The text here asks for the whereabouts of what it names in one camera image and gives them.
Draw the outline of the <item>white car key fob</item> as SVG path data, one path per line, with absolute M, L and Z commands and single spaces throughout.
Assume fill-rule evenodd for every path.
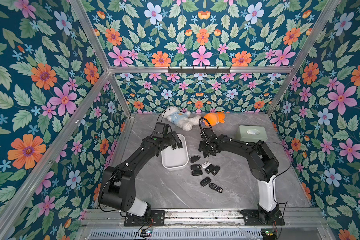
M 206 169 L 210 164 L 211 164 L 210 162 L 204 162 L 204 163 L 202 164 L 202 168 L 203 168 L 203 169 Z

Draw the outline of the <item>black shield-shaped car key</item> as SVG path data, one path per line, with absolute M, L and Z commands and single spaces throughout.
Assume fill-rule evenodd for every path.
M 192 164 L 194 164 L 194 163 L 196 163 L 198 160 L 200 160 L 201 159 L 201 157 L 200 156 L 198 156 L 198 155 L 195 155 L 195 156 L 191 156 L 190 157 L 190 162 L 192 163 Z

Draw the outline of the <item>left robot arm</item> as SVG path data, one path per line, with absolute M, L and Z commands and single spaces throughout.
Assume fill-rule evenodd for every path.
M 137 150 L 116 167 L 108 167 L 98 195 L 103 205 L 138 217 L 149 216 L 150 204 L 136 197 L 135 179 L 145 164 L 168 147 L 180 143 L 171 125 L 156 122 L 153 132 L 143 138 Z

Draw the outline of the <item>black key centre pair left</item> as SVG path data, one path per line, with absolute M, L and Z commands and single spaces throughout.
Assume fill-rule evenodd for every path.
M 210 164 L 205 168 L 205 172 L 209 174 L 214 168 L 215 166 L 213 164 Z

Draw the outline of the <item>black key pair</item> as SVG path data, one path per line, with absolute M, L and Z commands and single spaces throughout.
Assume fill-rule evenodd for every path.
M 217 173 L 221 170 L 221 167 L 220 166 L 214 166 L 214 168 L 212 169 L 211 171 L 211 174 L 216 176 Z
M 214 168 L 215 166 L 213 164 L 210 164 L 205 168 L 205 172 L 209 174 Z

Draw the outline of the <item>white storage tray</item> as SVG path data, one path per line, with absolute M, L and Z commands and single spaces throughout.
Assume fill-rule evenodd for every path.
M 173 149 L 168 147 L 161 152 L 162 165 L 168 171 L 177 171 L 184 169 L 189 163 L 189 154 L 186 139 L 183 135 L 178 134 L 182 142 L 182 148 Z

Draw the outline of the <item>black key centre pair right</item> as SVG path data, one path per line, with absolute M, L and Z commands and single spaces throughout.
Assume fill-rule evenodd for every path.
M 221 167 L 220 166 L 214 166 L 214 168 L 212 169 L 211 171 L 211 174 L 216 176 L 217 173 L 221 170 Z

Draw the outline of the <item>black key left upper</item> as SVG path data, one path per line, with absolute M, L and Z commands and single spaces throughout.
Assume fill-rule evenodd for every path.
M 201 165 L 197 165 L 197 164 L 191 165 L 191 170 L 200 170 L 201 168 L 202 168 Z

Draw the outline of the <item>black flip key lower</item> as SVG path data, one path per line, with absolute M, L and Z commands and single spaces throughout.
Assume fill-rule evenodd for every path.
M 201 180 L 200 185 L 202 187 L 205 187 L 211 183 L 212 179 L 210 177 L 206 177 L 203 180 Z

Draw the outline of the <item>black chrome key lowest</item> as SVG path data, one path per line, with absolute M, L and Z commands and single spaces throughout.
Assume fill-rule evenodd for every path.
M 214 190 L 217 193 L 222 193 L 223 192 L 223 188 L 219 187 L 218 185 L 216 185 L 214 183 L 209 183 L 209 188 Z

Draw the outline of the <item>green tissue box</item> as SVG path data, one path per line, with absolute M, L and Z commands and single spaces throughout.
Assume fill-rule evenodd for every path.
M 266 142 L 268 136 L 264 127 L 241 125 L 235 134 L 235 139 L 242 142 L 257 143 L 258 141 Z

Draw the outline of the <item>orange plush fish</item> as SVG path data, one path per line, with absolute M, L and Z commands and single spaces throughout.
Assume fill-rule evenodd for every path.
M 204 118 L 210 123 L 212 127 L 217 124 L 225 122 L 225 114 L 224 113 L 208 113 L 204 116 Z

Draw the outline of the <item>black wall hook rail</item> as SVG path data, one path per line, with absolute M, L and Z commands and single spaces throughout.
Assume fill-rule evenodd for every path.
M 168 67 L 168 73 L 173 74 L 227 74 L 231 72 L 231 67 Z

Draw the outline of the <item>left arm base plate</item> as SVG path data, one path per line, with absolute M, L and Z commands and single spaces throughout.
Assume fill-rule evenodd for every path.
M 151 210 L 148 216 L 139 217 L 127 213 L 124 221 L 124 227 L 161 227 L 164 225 L 166 212 L 164 210 Z

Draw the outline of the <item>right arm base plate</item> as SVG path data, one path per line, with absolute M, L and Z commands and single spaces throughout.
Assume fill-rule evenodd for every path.
M 264 210 L 241 210 L 240 214 L 246 226 L 284 226 L 285 221 L 282 212 L 275 208 L 270 212 Z

